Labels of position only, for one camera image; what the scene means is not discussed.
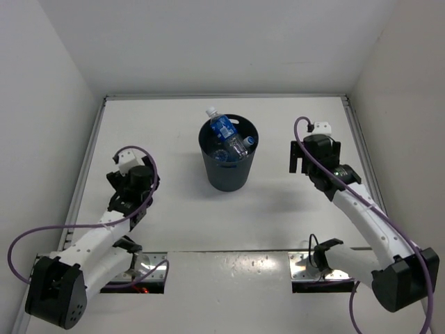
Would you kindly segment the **blue label bottle blue cap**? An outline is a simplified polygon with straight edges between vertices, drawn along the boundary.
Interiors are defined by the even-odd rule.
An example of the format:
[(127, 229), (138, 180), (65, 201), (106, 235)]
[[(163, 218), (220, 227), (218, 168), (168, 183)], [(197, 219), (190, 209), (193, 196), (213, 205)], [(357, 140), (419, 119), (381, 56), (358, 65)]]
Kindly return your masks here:
[(229, 161), (229, 153), (224, 149), (215, 150), (211, 157), (219, 162), (228, 162)]

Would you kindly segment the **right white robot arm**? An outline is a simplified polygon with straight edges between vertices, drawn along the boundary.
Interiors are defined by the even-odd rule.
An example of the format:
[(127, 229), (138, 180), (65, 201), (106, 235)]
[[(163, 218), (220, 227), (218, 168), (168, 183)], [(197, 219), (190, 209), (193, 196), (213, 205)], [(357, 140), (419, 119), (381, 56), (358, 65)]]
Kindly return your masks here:
[(407, 242), (388, 224), (387, 216), (372, 200), (360, 176), (340, 162), (341, 144), (324, 134), (292, 141), (289, 170), (301, 172), (353, 223), (374, 252), (373, 257), (353, 255), (340, 239), (315, 246), (313, 259), (320, 271), (347, 271), (370, 287), (380, 305), (397, 312), (428, 295), (437, 282), (439, 256), (432, 248)]

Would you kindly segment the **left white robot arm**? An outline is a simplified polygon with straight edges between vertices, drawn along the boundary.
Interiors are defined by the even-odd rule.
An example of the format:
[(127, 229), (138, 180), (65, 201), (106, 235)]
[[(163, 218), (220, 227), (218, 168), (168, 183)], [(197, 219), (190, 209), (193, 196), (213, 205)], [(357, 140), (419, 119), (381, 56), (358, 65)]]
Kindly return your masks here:
[(82, 318), (87, 304), (114, 277), (130, 270), (142, 247), (128, 234), (145, 217), (159, 187), (153, 159), (131, 149), (114, 156), (117, 171), (106, 178), (115, 193), (98, 223), (71, 246), (34, 265), (27, 314), (65, 330)]

